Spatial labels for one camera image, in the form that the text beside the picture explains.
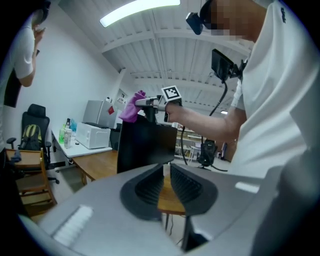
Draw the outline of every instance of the wooden chair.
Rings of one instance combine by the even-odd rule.
[[[15,152],[16,151],[13,149],[6,150],[6,154],[10,160],[15,155]],[[15,164],[17,169],[41,169],[41,171],[28,172],[30,175],[26,175],[25,177],[15,181],[20,192],[20,196],[24,198],[41,194],[49,195],[48,199],[27,203],[24,204],[24,207],[30,217],[44,214],[57,204],[46,174],[44,150],[43,148],[41,148],[41,151],[20,150],[20,153],[21,161]]]

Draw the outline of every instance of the white ceiling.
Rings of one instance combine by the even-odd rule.
[[[132,0],[61,0],[59,6],[118,71],[129,70],[134,83],[148,96],[177,85],[184,105],[211,110],[224,91],[211,70],[212,50],[218,49],[239,65],[253,43],[227,40],[209,30],[195,35],[186,16],[199,12],[206,0],[181,0],[180,6],[139,12],[107,28],[100,24],[102,17],[129,2]],[[227,84],[229,92],[220,111],[229,108],[237,79],[229,79]]]

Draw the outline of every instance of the white microwave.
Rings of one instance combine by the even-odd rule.
[[[101,129],[89,124],[78,123],[75,139],[88,149],[109,147],[110,129]]]

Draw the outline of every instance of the fluorescent light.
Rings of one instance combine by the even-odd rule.
[[[100,19],[105,28],[129,15],[158,7],[179,6],[180,0],[136,0],[112,11]]]

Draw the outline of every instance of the pink cloth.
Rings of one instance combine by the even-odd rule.
[[[146,93],[143,90],[136,92],[125,106],[125,109],[123,110],[119,118],[128,123],[135,123],[138,118],[138,112],[142,109],[141,107],[137,107],[135,103],[136,101],[145,98]]]

